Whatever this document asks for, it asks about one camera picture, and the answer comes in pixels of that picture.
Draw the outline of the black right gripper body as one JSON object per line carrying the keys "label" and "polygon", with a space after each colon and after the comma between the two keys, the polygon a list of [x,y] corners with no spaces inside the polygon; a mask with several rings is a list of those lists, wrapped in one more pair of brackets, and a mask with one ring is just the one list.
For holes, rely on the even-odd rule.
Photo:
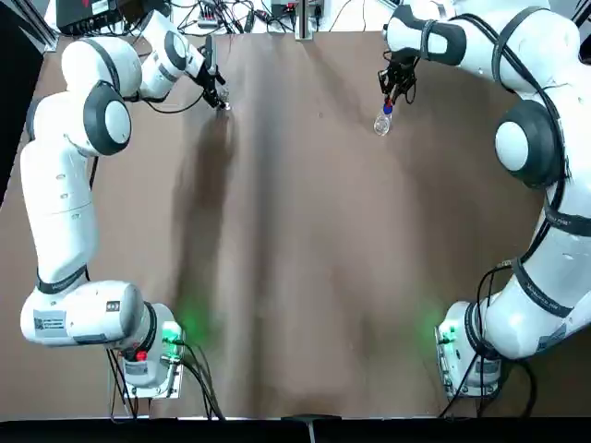
{"label": "black right gripper body", "polygon": [[395,55],[391,50],[384,51],[382,57],[387,62],[385,70],[390,77],[410,75],[418,63],[414,55]]}

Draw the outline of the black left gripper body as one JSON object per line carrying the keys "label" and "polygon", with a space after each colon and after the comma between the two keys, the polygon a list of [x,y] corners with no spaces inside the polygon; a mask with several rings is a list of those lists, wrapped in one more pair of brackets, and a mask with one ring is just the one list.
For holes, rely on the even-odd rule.
{"label": "black left gripper body", "polygon": [[207,65],[203,63],[199,69],[199,72],[196,76],[196,84],[205,92],[215,92],[216,88],[216,78],[218,73],[218,66],[217,65]]}

